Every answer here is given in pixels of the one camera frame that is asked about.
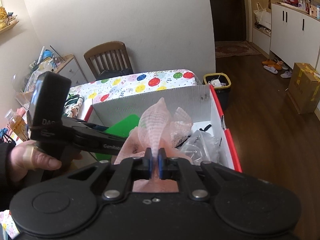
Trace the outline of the person's left hand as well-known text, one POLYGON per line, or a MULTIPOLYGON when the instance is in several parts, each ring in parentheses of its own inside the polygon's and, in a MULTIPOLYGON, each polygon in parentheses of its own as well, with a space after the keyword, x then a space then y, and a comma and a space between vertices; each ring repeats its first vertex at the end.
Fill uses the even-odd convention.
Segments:
POLYGON ((22 180, 30 170, 55 171, 61 166, 61 161, 37 148, 33 140, 20 143, 8 155, 8 173, 15 183, 22 180))

